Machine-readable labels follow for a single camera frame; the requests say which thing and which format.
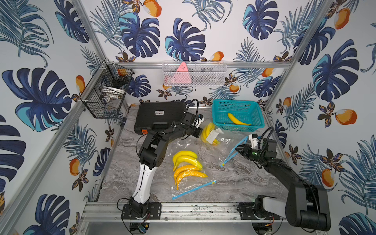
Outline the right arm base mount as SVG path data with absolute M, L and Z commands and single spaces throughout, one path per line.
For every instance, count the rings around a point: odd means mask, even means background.
M 263 200 L 265 198 L 272 198 L 266 195 L 259 195 L 254 202 L 239 203 L 237 206 L 237 211 L 240 214 L 241 220 L 273 220 L 281 219 L 277 214 L 268 212 L 263 207 Z

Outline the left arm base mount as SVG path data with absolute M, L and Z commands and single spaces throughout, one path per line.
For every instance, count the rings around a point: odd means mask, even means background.
M 145 202 L 140 204 L 136 201 L 127 203 L 121 212 L 122 220 L 159 220 L 161 218 L 162 204 L 157 202 Z

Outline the yellow banana bunch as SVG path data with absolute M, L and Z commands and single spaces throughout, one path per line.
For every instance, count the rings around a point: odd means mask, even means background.
M 176 189 L 184 178 L 198 177 L 207 178 L 207 174 L 202 172 L 203 166 L 198 160 L 198 155 L 192 151 L 182 150 L 173 156 L 173 179 Z
M 214 131 L 215 129 L 215 125 L 210 122 L 202 131 L 201 133 L 201 140 L 202 142 L 206 143 L 206 144 L 210 144 L 210 145 L 213 145 L 213 146 L 218 146 L 220 144 L 220 142 L 216 139 L 216 134 L 217 132 L 214 132 L 212 134 L 212 132 Z

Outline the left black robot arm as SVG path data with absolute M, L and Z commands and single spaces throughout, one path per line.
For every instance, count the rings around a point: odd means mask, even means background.
M 135 132 L 145 137 L 137 156 L 140 162 L 140 175 L 136 189 L 129 200 L 131 205 L 144 206 L 150 199 L 150 189 L 156 169 L 165 158 L 168 145 L 183 137 L 199 137 L 203 116 L 199 105 L 191 113 L 184 102 L 146 102 L 139 105 L 135 122 Z

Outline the clear zip-top bag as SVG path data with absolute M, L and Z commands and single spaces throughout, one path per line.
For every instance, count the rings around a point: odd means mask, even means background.
M 205 163 L 202 142 L 194 137 L 177 139 L 167 147 L 154 176 L 151 195 L 159 201 L 193 200 L 204 188 L 217 183 Z
M 217 132 L 216 139 L 220 142 L 218 146 L 204 143 L 206 148 L 216 157 L 220 167 L 224 167 L 232 158 L 237 155 L 236 147 L 247 142 L 248 136 L 241 132 L 223 130 L 215 126 L 214 132 Z

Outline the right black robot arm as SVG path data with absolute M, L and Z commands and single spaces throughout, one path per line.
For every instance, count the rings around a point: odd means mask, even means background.
M 285 161 L 277 158 L 277 142 L 270 138 L 273 132 L 274 127 L 269 127 L 261 136 L 251 134 L 234 150 L 279 180 L 288 190 L 287 199 L 259 195 L 253 203 L 240 204 L 240 214 L 249 217 L 251 212 L 259 219 L 284 218 L 291 226 L 308 233 L 329 231 L 331 216 L 327 191 L 323 186 L 303 179 Z

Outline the single yellow banana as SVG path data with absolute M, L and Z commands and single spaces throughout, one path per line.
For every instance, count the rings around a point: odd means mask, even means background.
M 233 114 L 231 113 L 228 113 L 228 118 L 236 125 L 245 125 L 245 126 L 250 126 L 251 124 L 248 124 L 248 123 L 244 123 L 240 120 L 238 120 Z

